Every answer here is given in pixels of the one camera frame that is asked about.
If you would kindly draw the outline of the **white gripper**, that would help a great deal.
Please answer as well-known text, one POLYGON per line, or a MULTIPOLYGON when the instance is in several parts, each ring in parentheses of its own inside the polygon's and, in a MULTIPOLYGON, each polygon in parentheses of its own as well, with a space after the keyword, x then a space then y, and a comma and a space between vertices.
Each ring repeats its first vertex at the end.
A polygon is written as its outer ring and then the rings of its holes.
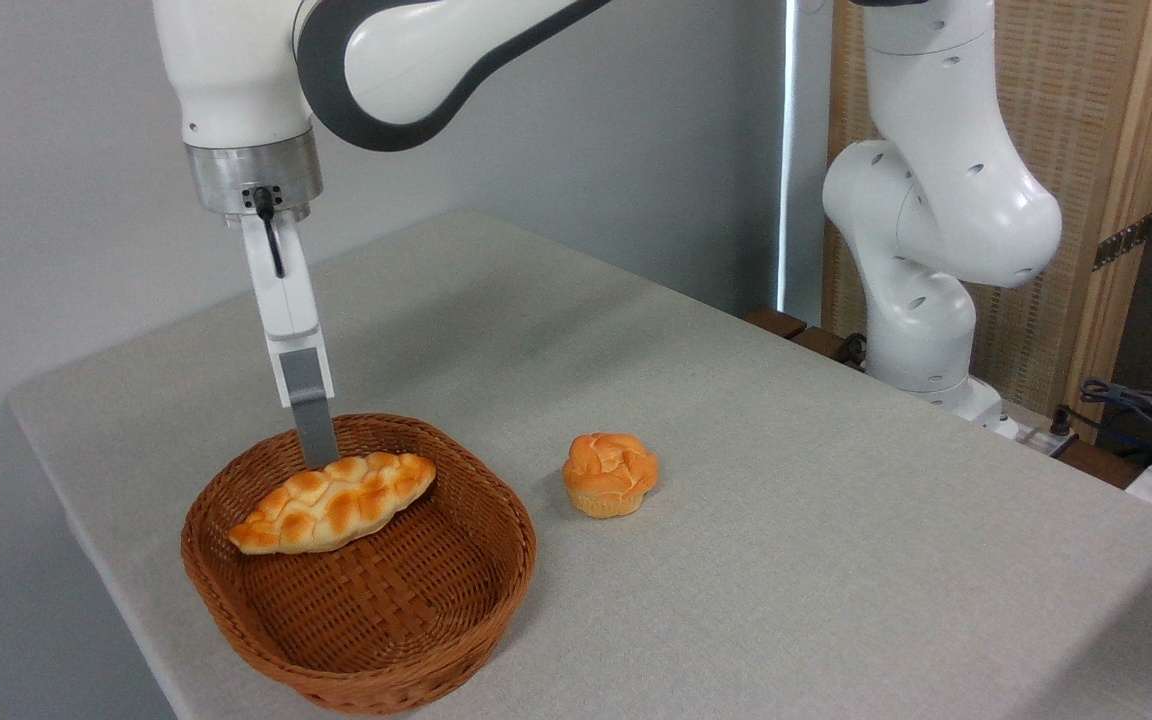
POLYGON ((335 391, 297 220, 291 211, 270 223, 244 215, 241 232, 280 401, 291 409, 306 468, 324 468, 340 458, 335 391))

